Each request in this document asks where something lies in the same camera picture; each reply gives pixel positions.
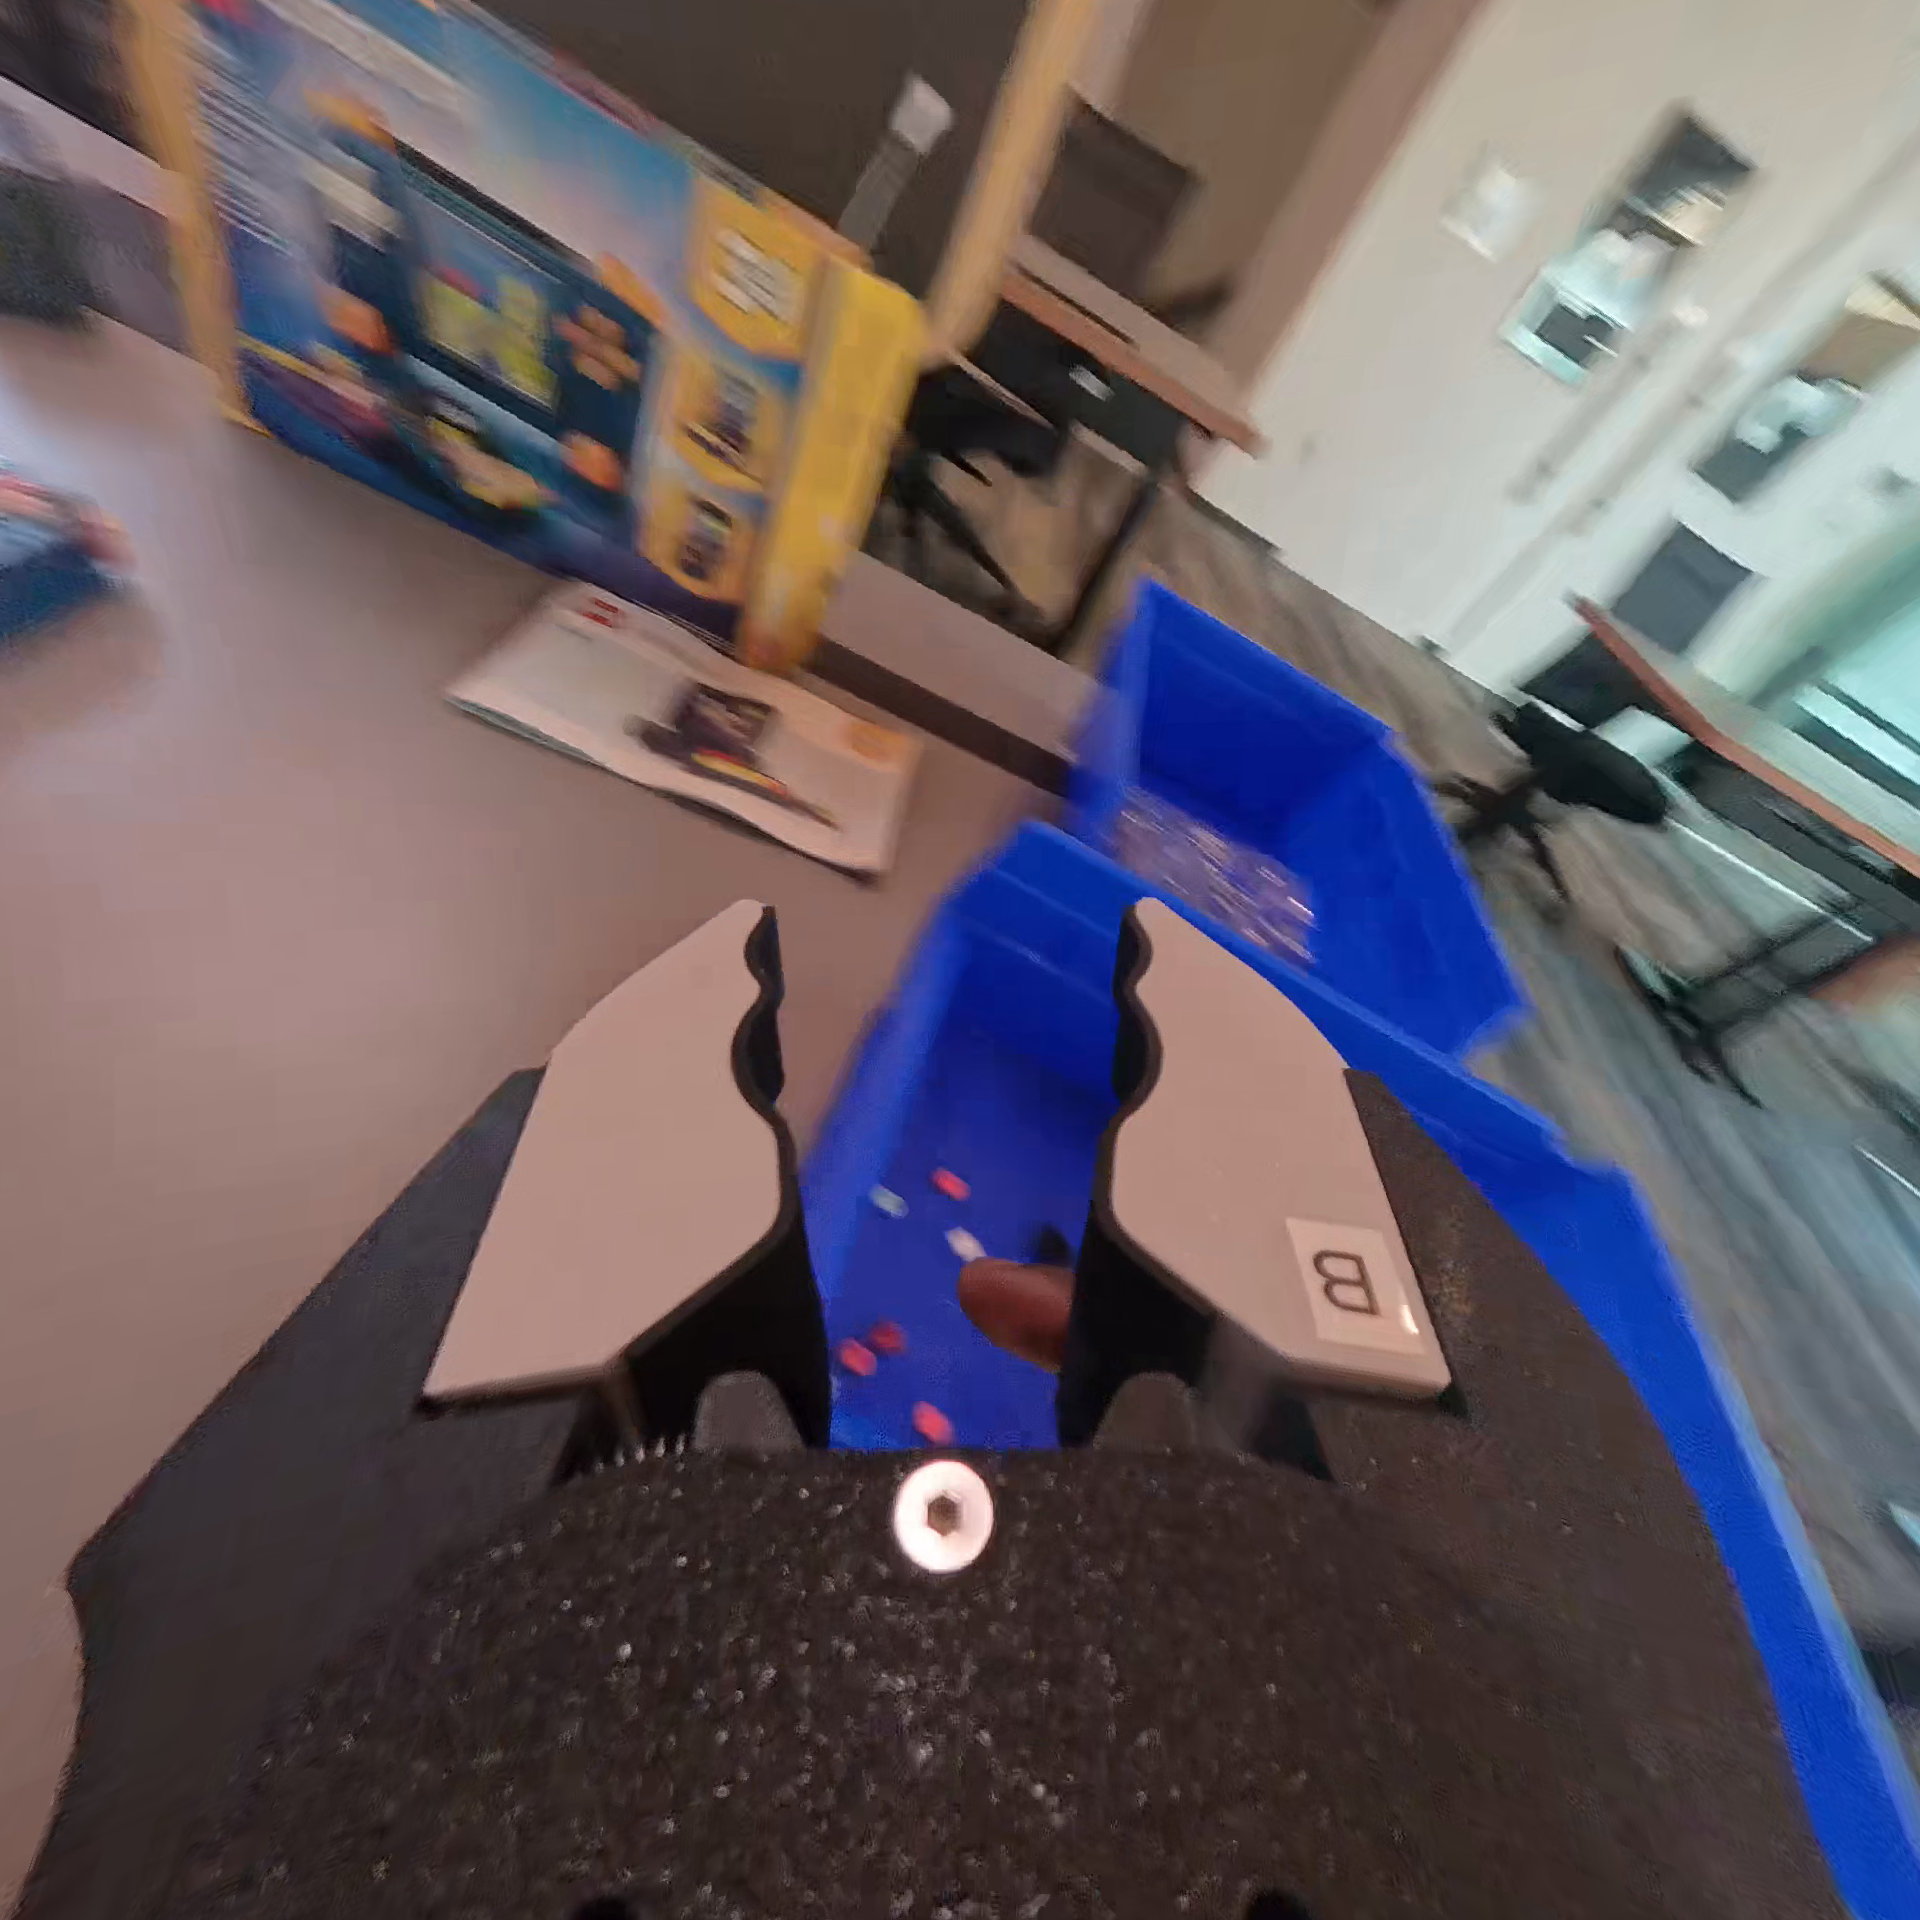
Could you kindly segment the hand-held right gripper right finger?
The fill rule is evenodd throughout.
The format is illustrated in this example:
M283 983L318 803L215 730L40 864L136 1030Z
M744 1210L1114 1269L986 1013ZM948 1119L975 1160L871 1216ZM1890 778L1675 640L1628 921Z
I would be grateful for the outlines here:
M1316 1448L1313 1402L1457 1386L1346 1059L1164 897L1117 938L1117 1111L1075 1261L1058 1438L1172 1379L1235 1448Z

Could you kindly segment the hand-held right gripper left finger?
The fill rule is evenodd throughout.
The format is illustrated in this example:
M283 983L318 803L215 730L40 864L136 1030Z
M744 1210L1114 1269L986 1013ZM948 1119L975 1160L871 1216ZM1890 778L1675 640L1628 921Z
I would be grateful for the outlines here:
M555 1044L422 1379L431 1411L596 1397L692 1438L752 1376L830 1442L830 1335L782 1113L782 926L734 902Z

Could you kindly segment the blue plastic bin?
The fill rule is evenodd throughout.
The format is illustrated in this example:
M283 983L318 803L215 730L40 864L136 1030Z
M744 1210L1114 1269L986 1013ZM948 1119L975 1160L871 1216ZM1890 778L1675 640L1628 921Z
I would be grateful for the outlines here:
M812 1269L830 1320L866 1188L934 1161L975 1188L995 1256L1049 1231L1075 1247L1114 1096L1120 919L1142 889L1111 858L1026 822L932 913L846 1069L804 1165ZM1401 1034L1300 971L1214 934L1269 978L1349 1069L1397 1096L1427 1142L1397 1201L1466 1415L1324 1405L1324 1455L1445 1544L1466 1524L1520 1566L1520 1523L1547 1524L1525 1594L1615 1621L1628 1574L1649 1590L1657 1649L1702 1683L1692 1725L1711 1785L1758 1753L1786 1775L1780 1840L1816 1840L1849 1918L1917 1918L1917 1785L1838 1602L1763 1454L1682 1274L1615 1165L1571 1155L1547 1118ZM1051 1442L1051 1386L1013 1357L970 1449Z
M1457 1061L1505 1040L1525 988L1395 730L1160 580L1111 635L1062 828L1111 851L1136 784L1310 884L1313 967L1288 962Z

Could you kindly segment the brick-built game controller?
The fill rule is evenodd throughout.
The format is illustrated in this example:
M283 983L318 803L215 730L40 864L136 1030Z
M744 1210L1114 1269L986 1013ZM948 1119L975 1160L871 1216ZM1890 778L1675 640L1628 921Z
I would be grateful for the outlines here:
M93 495L4 459L4 650L128 580L124 529Z

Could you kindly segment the person's right hand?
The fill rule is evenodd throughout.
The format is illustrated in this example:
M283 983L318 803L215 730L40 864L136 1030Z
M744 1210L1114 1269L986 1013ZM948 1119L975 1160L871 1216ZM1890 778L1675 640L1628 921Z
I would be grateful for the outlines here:
M1049 1376L1062 1372L1075 1269L979 1256L958 1274L958 1307L1001 1353Z

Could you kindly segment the clear plastic bag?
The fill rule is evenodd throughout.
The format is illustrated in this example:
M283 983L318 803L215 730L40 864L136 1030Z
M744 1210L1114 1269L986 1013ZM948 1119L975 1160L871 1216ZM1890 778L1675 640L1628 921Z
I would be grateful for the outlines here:
M1256 845L1131 784L1114 816L1111 851L1151 889L1213 919L1251 947L1313 967L1310 884Z

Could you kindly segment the small loose bricks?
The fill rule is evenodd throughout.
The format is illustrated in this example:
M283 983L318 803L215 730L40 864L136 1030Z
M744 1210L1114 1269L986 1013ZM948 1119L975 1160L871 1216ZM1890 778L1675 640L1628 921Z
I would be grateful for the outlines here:
M896 1454L977 1438L995 1363L958 1299L979 1253L975 1188L944 1161L866 1188L830 1292L832 1438Z

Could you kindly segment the white instruction booklet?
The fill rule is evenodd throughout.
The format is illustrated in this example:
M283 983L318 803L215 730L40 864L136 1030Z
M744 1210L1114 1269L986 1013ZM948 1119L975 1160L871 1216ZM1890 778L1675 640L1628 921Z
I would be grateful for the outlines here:
M590 585L555 589L459 675L450 710L846 875L890 875L922 741L734 664Z

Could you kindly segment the black office chair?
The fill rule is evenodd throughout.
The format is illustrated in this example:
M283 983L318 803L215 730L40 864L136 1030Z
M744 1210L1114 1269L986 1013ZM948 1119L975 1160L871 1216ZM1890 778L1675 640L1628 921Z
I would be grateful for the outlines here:
M1669 787L1641 757L1600 739L1545 701L1494 711L1494 728L1520 750L1521 766L1502 781L1440 775L1427 781L1436 799L1457 807L1455 838L1463 851L1498 838L1525 845L1552 894L1552 913L1571 909L1571 884L1547 838L1547 812L1597 812L1632 828L1669 822Z

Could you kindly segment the wooden table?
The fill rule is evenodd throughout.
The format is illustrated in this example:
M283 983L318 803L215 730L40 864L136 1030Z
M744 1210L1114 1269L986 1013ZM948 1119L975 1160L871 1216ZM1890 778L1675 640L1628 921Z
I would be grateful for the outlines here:
M940 471L984 483L979 459L993 459L1038 483L1058 473L1079 438L1117 455L1136 480L1079 578L1072 609L1046 616L948 495ZM1001 592L995 611L1013 635L1062 660L1091 628L1164 494L1187 483L1190 440L1247 458L1267 452L1247 392L1222 358L1068 255L1021 236L975 351L922 375L883 502L898 517L911 578L926 578L926 535L940 532Z
M1841 757L1767 718L1685 660L1645 644L1585 593L1566 599L1587 640L1608 652L1629 687L1623 704L1645 711L1685 734L1706 756L1737 766L1773 799L1791 807L1791 822L1819 822L1871 868L1883 868L1900 889L1917 889L1917 803L1867 781Z

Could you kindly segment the blue and yellow toy box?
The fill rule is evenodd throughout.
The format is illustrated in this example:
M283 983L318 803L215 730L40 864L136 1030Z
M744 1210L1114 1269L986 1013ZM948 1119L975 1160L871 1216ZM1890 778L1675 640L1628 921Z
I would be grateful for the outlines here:
M800 672L926 370L844 236L469 4L117 4L223 410Z

